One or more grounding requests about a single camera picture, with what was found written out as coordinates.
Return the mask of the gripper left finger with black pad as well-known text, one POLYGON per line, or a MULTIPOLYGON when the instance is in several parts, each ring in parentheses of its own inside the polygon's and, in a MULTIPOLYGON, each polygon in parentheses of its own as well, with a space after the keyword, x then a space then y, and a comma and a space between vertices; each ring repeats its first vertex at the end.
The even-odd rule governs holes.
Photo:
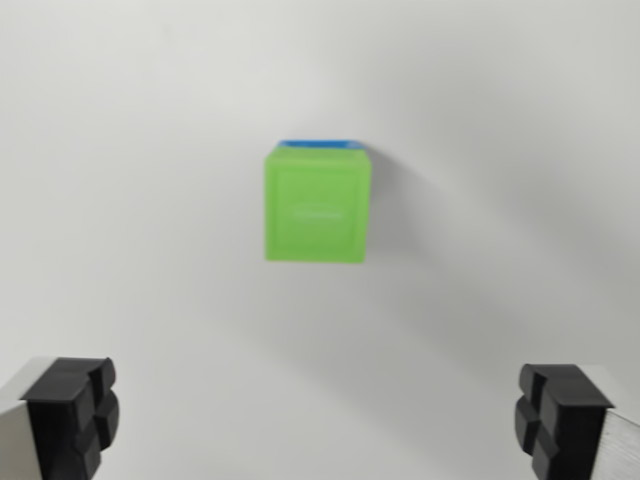
POLYGON ((120 417, 110 358, 34 357, 1 386, 1 477, 92 479, 120 417))

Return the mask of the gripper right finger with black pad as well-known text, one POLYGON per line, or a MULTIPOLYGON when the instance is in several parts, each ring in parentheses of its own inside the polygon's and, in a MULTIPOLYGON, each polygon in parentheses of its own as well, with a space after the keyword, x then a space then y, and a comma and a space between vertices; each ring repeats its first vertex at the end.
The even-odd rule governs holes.
POLYGON ((604 367, 525 364, 514 428, 538 479, 637 479, 639 393, 604 367))

